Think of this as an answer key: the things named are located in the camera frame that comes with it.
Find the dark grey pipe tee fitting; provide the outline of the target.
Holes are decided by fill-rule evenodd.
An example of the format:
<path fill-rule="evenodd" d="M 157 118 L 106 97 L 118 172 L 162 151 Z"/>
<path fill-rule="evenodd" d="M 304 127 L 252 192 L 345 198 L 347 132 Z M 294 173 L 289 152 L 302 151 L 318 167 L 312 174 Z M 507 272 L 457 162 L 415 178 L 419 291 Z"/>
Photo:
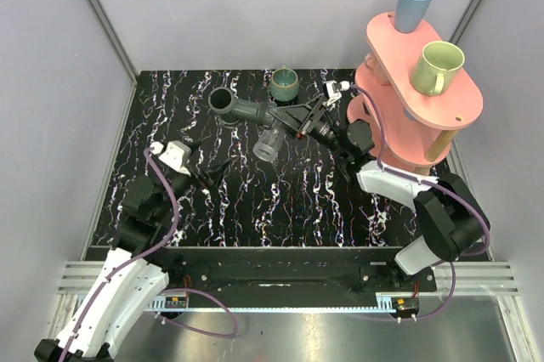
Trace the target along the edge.
<path fill-rule="evenodd" d="M 208 105 L 227 127 L 235 127 L 244 121 L 271 128 L 276 122 L 271 114 L 272 105 L 240 99 L 229 88 L 213 89 L 208 95 Z"/>

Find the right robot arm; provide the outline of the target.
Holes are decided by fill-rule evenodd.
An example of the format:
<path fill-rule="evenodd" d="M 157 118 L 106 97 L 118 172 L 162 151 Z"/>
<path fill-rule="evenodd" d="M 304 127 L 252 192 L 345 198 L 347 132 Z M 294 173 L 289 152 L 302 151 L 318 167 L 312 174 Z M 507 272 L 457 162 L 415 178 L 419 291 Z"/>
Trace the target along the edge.
<path fill-rule="evenodd" d="M 475 254 L 478 240 L 490 242 L 489 221 L 460 177 L 421 176 L 381 162 L 371 154 L 375 144 L 369 122 L 357 119 L 346 127 L 337 126 L 323 98 L 275 107 L 272 115 L 294 138 L 310 136 L 337 154 L 346 178 L 362 190 L 385 196 L 416 214 L 420 237 L 388 260 L 384 271 L 394 290 L 408 289 L 427 267 Z"/>

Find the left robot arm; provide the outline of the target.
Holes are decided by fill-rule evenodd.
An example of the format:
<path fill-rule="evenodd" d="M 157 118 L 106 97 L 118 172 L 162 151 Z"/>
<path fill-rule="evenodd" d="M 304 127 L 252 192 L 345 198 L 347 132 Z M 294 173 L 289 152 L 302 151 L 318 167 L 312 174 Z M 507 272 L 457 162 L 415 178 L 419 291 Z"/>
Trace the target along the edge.
<path fill-rule="evenodd" d="M 127 187 L 122 221 L 98 277 L 80 308 L 54 339 L 35 348 L 38 361 L 112 361 L 140 315 L 161 291 L 185 283 L 183 257 L 169 247 L 181 216 L 178 200 L 192 187 L 221 183 L 227 161 L 192 172 L 198 143 L 152 143 L 144 158 L 152 173 Z"/>

